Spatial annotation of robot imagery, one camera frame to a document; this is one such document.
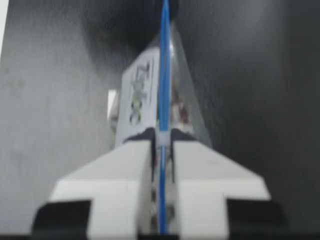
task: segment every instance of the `transparent plastic sheet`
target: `transparent plastic sheet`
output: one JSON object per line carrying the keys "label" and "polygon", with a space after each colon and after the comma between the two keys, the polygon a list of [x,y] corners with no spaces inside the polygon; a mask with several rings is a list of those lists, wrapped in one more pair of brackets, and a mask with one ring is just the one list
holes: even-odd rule
{"label": "transparent plastic sheet", "polygon": [[[170,127],[177,128],[185,133],[191,134],[206,146],[211,147],[211,139],[205,127],[199,103],[195,95],[194,85],[184,53],[180,34],[174,22],[171,24],[170,28]],[[160,35],[158,34],[158,36],[151,42],[146,51],[159,46]],[[113,95],[114,96],[112,99],[112,104],[108,106],[108,108],[110,108],[108,109],[108,121],[114,133],[114,136],[116,136],[120,117],[119,114],[121,107],[121,89],[116,89],[116,93]]]}

